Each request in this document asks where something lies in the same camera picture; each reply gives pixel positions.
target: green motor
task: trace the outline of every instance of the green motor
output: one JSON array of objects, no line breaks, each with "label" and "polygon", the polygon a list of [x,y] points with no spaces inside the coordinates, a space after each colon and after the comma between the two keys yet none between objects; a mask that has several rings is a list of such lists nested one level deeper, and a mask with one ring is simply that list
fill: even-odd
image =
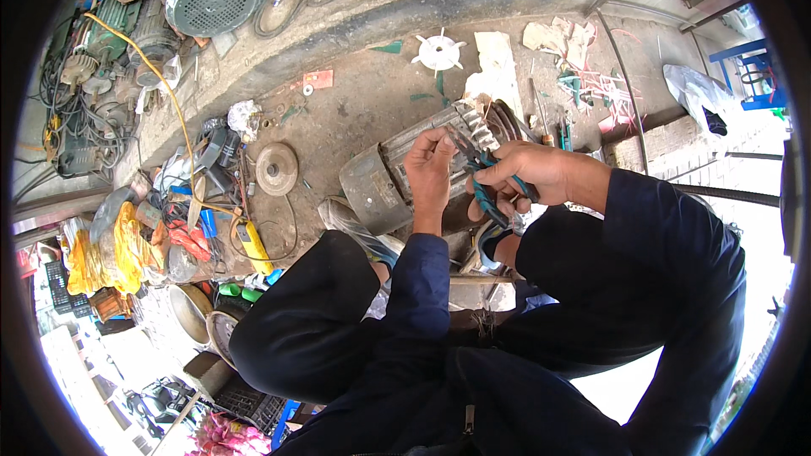
[{"label": "green motor", "polygon": [[[117,0],[102,0],[96,16],[119,32],[129,35],[136,28],[140,9],[141,0],[130,4],[122,4]],[[90,38],[87,40],[87,54],[98,60],[101,66],[121,56],[126,49],[126,41],[93,22]]]}]

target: dark blue jacket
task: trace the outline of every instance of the dark blue jacket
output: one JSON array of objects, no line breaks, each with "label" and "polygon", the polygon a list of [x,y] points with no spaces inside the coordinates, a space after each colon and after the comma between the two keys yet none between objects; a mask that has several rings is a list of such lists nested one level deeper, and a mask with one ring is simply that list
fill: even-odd
[{"label": "dark blue jacket", "polygon": [[603,239],[675,279],[690,299],[624,426],[538,364],[501,350],[445,347],[448,245],[413,235],[392,273],[383,319],[391,336],[351,389],[290,435],[279,454],[404,453],[460,440],[486,455],[696,453],[732,386],[743,249],[694,199],[622,170],[612,173]]}]

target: black pants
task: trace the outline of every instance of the black pants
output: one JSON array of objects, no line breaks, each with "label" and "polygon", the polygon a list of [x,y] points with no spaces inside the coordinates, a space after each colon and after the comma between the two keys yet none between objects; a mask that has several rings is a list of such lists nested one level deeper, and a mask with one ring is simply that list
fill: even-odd
[{"label": "black pants", "polygon": [[[662,274],[603,244],[603,222],[555,206],[524,234],[516,269],[559,300],[506,320],[492,345],[567,378],[602,372],[664,345],[685,299]],[[380,321],[361,321],[380,282],[362,249],[327,231],[242,319],[230,350],[253,387],[329,403],[370,359]],[[449,335],[477,345],[478,330]]]}]

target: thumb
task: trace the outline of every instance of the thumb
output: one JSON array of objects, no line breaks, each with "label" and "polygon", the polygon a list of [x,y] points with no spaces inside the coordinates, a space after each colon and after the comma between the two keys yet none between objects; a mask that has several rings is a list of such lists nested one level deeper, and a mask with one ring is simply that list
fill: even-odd
[{"label": "thumb", "polygon": [[431,162],[445,165],[450,164],[451,159],[456,153],[456,145],[453,144],[451,137],[448,134],[445,134],[442,139],[436,143],[436,149],[434,150],[434,156],[431,157]]},{"label": "thumb", "polygon": [[511,158],[507,157],[500,160],[495,166],[476,171],[473,174],[473,178],[482,185],[495,185],[509,179],[512,175],[516,174],[516,172],[516,163],[512,162]]}]

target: person's right hand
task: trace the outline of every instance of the person's right hand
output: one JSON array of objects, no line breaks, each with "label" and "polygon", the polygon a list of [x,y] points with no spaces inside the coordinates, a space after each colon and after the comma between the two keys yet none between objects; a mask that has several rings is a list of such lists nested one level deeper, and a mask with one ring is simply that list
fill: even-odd
[{"label": "person's right hand", "polygon": [[[496,190],[495,205],[507,216],[512,216],[516,211],[526,213],[530,210],[530,200],[518,187],[513,175],[518,175],[528,184],[533,184],[538,189],[539,202],[543,205],[560,205],[566,201],[574,201],[573,184],[570,173],[576,173],[574,185],[579,182],[593,179],[594,183],[605,182],[607,190],[607,178],[610,177],[611,169],[600,161],[562,149],[545,147],[526,141],[510,141],[493,152],[493,156],[500,161],[492,167],[477,171],[474,175],[476,181],[482,185],[490,185]],[[468,193],[473,193],[473,181],[468,178],[466,186]],[[602,205],[599,201],[591,202],[597,206],[597,211],[604,211],[605,196],[603,195]],[[468,217],[474,222],[484,216],[479,203],[473,199],[471,206],[467,210]]]}]

